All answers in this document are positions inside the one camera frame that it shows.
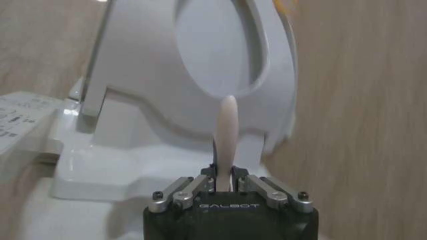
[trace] toilet seat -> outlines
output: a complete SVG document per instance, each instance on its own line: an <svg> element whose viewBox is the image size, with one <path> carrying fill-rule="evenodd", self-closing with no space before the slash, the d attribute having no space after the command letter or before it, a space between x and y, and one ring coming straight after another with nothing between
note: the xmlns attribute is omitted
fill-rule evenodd
<svg viewBox="0 0 427 240"><path fill-rule="evenodd" d="M113 2L91 62L82 114L98 116L106 90L113 89L141 97L173 125L193 133L212 134L224 95L214 96L201 88L182 62L175 24L185 2L190 1ZM232 1L209 2L232 4ZM260 40L261 70L246 89L226 94L236 97L240 130L261 131L264 151L269 152L292 128L293 61L272 1L248 0L246 6Z"/></svg>
<svg viewBox="0 0 427 240"><path fill-rule="evenodd" d="M190 5L190 1L200 0L109 3L82 103L62 110L75 111L78 116L71 120L58 116L63 120L51 133L62 144L51 185L55 198L122 201L149 197L175 178L197 175L212 162L220 101L229 93L236 97L240 125L234 164L253 174L268 175L260 165L261 154L290 134L293 124L294 71L286 33L273 3L248 0L261 70L245 88L214 94L191 77L197 75L194 62L181 57L187 48L178 46L181 28L175 24L189 24L177 21L179 14L187 14L182 8L206 11L205 5ZM228 61L237 69L236 62L221 54L214 61ZM81 130L90 117L93 126Z"/></svg>

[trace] beige wall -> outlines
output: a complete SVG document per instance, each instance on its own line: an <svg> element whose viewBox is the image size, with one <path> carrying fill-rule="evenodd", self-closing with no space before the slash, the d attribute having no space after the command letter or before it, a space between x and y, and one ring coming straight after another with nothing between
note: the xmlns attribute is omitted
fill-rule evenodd
<svg viewBox="0 0 427 240"><path fill-rule="evenodd" d="M427 238L427 1L300 0L296 128L270 170L336 240Z"/></svg>
<svg viewBox="0 0 427 240"><path fill-rule="evenodd" d="M0 94L62 98L85 71L94 0L2 0ZM334 240L427 236L427 1L300 0L296 126L265 161Z"/></svg>

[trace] white plastic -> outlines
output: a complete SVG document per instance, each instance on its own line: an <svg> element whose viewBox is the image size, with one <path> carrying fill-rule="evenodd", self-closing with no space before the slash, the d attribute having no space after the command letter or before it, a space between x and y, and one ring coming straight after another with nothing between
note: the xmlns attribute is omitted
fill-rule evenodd
<svg viewBox="0 0 427 240"><path fill-rule="evenodd" d="M269 152L292 128L293 62L286 33L272 1L248 0L245 3L257 31L257 35L246 37L258 38L260 49L256 50L261 52L261 67L253 83L246 81L246 86L232 92L221 87L221 82L232 86L242 81L238 75L242 78L248 76L248 69L241 65L246 65L249 54L241 57L241 50L232 54L228 51L241 49L241 45L244 49L253 48L248 41L238 40L245 33L241 27L240 30L233 27L233 23L240 21L237 11L228 10L233 1L114 1L91 64L82 114L98 116L106 91L111 89L142 98L173 125L194 134L210 135L221 98L233 95L238 106L240 130L261 132L265 138L264 151ZM210 27L221 22L220 19L229 23L216 26L229 28L222 30L226 35ZM202 45L204 48L191 48L200 45L198 38L204 33L179 26L189 24L210 27L217 32L209 34L212 39L208 45ZM185 44L178 44L182 40L177 36L182 34L186 34ZM190 52L202 49L201 53ZM218 63L225 67L217 69ZM209 68L213 69L208 71L209 74L202 74Z"/></svg>

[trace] robotic hand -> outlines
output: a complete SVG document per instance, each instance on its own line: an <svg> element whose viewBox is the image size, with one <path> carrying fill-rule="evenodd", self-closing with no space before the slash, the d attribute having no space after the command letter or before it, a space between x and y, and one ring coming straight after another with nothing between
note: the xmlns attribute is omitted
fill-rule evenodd
<svg viewBox="0 0 427 240"><path fill-rule="evenodd" d="M318 215L305 192L233 166L236 99L222 100L213 163L151 193L142 213L145 240L316 240Z"/></svg>

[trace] toilet lid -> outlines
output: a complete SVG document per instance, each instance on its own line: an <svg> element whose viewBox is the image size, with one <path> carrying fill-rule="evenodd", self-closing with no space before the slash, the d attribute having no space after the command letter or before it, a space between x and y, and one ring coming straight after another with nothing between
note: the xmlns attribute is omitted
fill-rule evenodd
<svg viewBox="0 0 427 240"><path fill-rule="evenodd" d="M270 150L294 110L294 66L272 1L126 0L107 8L82 114L98 115L111 89L209 135L220 100L234 95L240 130L260 131Z"/></svg>

